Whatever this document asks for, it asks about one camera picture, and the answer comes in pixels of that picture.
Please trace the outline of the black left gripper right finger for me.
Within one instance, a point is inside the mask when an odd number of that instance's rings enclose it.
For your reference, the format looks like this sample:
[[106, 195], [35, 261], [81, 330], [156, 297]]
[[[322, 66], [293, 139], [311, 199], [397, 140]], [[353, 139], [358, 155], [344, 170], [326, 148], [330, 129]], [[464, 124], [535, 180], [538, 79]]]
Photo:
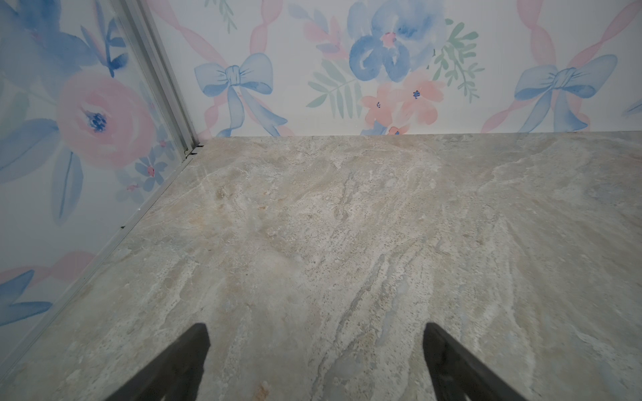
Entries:
[[436, 399], [525, 401], [525, 397], [434, 322], [426, 324], [422, 349]]

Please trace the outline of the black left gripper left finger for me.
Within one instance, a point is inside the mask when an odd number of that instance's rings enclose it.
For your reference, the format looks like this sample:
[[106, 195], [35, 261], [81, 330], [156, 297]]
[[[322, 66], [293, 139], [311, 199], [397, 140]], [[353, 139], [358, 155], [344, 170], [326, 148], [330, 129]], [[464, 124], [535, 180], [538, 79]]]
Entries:
[[108, 399], [195, 400], [210, 347], [207, 325], [192, 325]]

